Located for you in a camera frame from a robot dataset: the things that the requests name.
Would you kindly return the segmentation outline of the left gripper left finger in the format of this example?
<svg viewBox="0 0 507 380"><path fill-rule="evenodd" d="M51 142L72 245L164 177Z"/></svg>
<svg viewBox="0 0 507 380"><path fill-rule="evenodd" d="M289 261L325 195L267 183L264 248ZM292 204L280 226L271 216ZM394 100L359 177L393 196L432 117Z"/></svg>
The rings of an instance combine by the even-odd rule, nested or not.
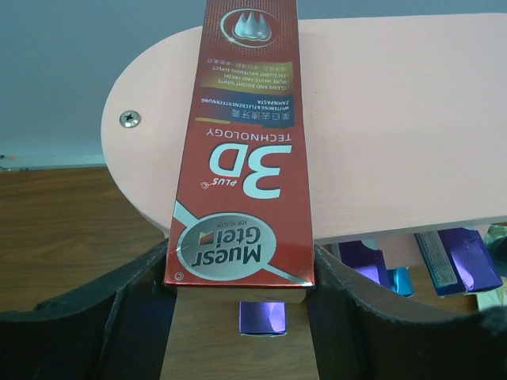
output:
<svg viewBox="0 0 507 380"><path fill-rule="evenodd" d="M3 379L158 379L176 302L165 241L29 312L1 314Z"/></svg>

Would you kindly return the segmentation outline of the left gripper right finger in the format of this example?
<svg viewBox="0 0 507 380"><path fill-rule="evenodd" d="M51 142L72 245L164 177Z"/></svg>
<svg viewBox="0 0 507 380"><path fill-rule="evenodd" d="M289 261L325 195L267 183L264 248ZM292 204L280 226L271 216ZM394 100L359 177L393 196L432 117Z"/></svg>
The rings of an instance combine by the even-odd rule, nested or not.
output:
<svg viewBox="0 0 507 380"><path fill-rule="evenodd" d="M460 314L415 302L314 247L306 300L321 379L504 379L506 308Z"/></svg>

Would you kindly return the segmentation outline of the purple toothpaste box with label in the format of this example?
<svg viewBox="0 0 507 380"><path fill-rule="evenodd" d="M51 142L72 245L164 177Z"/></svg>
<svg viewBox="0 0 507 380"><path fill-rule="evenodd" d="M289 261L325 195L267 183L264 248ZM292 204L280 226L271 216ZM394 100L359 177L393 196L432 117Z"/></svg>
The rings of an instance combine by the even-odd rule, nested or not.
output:
<svg viewBox="0 0 507 380"><path fill-rule="evenodd" d="M338 248L343 264L379 285L391 288L383 252L375 239L342 242Z"/></svg>

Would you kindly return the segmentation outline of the red toothpaste box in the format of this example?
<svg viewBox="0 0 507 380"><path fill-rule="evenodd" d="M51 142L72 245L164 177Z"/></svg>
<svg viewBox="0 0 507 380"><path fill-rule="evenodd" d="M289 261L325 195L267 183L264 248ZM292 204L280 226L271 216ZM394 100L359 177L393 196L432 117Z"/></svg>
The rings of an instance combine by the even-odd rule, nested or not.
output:
<svg viewBox="0 0 507 380"><path fill-rule="evenodd" d="M294 1L206 5L164 283L290 303L315 285Z"/></svg>

